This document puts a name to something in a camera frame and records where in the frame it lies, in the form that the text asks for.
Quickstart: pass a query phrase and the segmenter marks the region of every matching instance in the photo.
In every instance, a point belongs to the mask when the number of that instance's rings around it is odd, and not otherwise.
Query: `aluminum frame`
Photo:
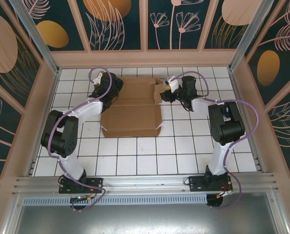
[[[107,195],[169,195],[190,192],[184,180],[193,175],[148,175],[148,176],[103,176],[103,186]],[[240,180],[244,193],[270,192],[277,190],[272,173],[235,173]],[[58,176],[19,177],[16,181],[14,196],[62,196],[58,193]],[[231,178],[234,191],[238,191],[237,182]],[[214,192],[193,192],[196,194],[215,194]]]
[[[60,75],[61,75],[61,70],[58,70],[58,72],[55,73],[54,78],[52,79],[52,88],[51,88],[49,95],[47,97],[47,100],[46,100],[45,109],[44,109],[43,114],[42,114],[42,121],[40,122],[39,127],[38,127],[38,131],[37,131],[38,133],[42,133],[43,129],[45,127],[47,115],[51,109],[51,103],[53,102],[53,99],[54,99],[54,94],[55,94],[56,86],[57,86]],[[27,165],[29,165],[29,167],[26,168],[25,173],[24,173],[25,175],[29,175],[29,173],[31,171],[31,166],[33,164],[33,160],[36,159],[38,156],[38,152],[40,149],[41,137],[42,137],[42,134],[39,134],[33,143],[33,148],[31,151],[32,156],[30,157],[29,162],[27,164]]]
[[[290,223],[278,192],[267,192],[275,226],[280,234],[290,234]]]
[[[268,10],[271,9],[274,0],[263,0],[258,6],[258,10],[252,17],[250,24],[248,25],[241,41],[239,42],[235,54],[229,64],[230,70],[233,71],[237,68],[238,64],[242,60],[246,50],[250,46],[252,40],[254,39],[256,33],[259,31],[260,26]]]
[[[230,77],[230,80],[231,80],[231,83],[232,83],[233,90],[235,92],[236,99],[244,100],[242,94],[239,92],[239,86],[238,86],[238,83],[237,83],[237,79],[234,76],[234,73],[231,70],[228,70],[228,74],[229,74],[229,77]],[[248,115],[247,109],[245,108],[245,105],[242,104],[242,103],[239,103],[238,104],[238,108],[239,108],[239,112],[240,112],[241,116],[243,117],[242,119],[243,119],[243,123],[244,123],[245,129],[247,131],[251,131],[253,129],[253,126],[252,126],[251,122],[247,118],[247,116],[249,116],[249,115]],[[256,147],[258,144],[257,144],[257,140],[254,137],[254,135],[249,137],[248,141],[250,143],[253,155],[255,155],[257,157],[257,159],[258,159],[258,163],[259,163],[261,171],[265,172],[266,171],[266,167],[265,167],[265,165],[263,163],[262,158],[260,157],[261,153],[260,153],[259,149]]]

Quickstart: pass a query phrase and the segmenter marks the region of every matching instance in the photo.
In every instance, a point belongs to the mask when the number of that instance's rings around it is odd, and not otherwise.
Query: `perforated metal strip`
[[[70,206],[74,197],[26,197],[24,206]],[[85,200],[75,205],[91,204],[95,199]],[[131,195],[105,196],[96,205],[161,205],[207,203],[207,195]]]

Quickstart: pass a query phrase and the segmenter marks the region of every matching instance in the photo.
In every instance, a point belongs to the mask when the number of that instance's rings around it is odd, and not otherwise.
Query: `metal rail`
[[[272,173],[236,173],[244,193],[270,192],[277,190]],[[166,195],[192,192],[184,184],[190,175],[151,175],[151,176],[104,176],[107,195]],[[232,178],[234,191],[238,185]],[[58,193],[58,177],[20,177],[17,179],[13,195],[62,196]],[[196,194],[215,194],[214,192],[194,192]]]

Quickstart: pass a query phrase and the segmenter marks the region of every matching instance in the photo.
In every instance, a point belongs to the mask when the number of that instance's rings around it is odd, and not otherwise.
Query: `tan background panel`
[[[115,106],[109,109],[108,129],[111,130],[139,130],[155,129],[154,119],[156,116],[154,105],[149,106]]]
[[[210,0],[207,16],[203,26],[197,49],[185,50],[147,50],[147,15],[148,1],[140,0],[141,50],[135,51],[91,51],[89,42],[76,4],[76,0],[68,0],[75,20],[84,51],[55,51],[52,55],[60,68],[88,68],[103,66],[147,66],[147,65],[217,65],[227,66],[235,49],[203,50],[212,24],[218,0]]]
[[[237,79],[242,100],[252,103],[259,113],[259,127],[254,137],[258,144],[257,147],[265,165],[266,172],[274,173],[282,202],[290,220],[290,173],[269,120],[268,108],[263,104],[257,85],[245,59],[242,59],[234,75]],[[287,87],[290,88],[290,82],[277,94],[277,98],[282,98],[286,95],[288,92]],[[254,126],[256,116],[250,108],[247,108],[247,111],[251,125]]]
[[[12,149],[7,157],[1,179],[0,179],[0,228],[5,218],[7,208],[11,202],[11,194],[17,177],[25,176],[27,164],[35,139],[39,132],[38,128],[45,108],[48,92],[51,88],[53,73],[48,65],[43,62],[35,79],[31,94],[29,96],[25,112],[21,117]]]

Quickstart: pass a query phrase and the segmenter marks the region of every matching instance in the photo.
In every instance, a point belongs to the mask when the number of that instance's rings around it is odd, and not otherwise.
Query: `pink flower illustration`
[[[179,49],[181,48],[181,36],[182,33],[193,32],[200,30],[201,25],[198,23],[198,13],[187,13],[183,18],[183,12],[176,14],[176,22],[178,24],[180,39],[179,39]]]
[[[172,13],[171,13],[171,27],[170,27],[170,50],[172,50],[172,26],[173,26],[173,15],[174,15],[174,8],[180,5],[193,5],[202,3],[204,0],[171,0],[173,5]]]
[[[157,41],[158,49],[160,49],[159,42],[158,42],[157,28],[168,26],[170,23],[167,20],[168,18],[166,16],[166,13],[158,13],[157,15],[155,13],[151,13],[150,19],[155,27],[156,41]]]

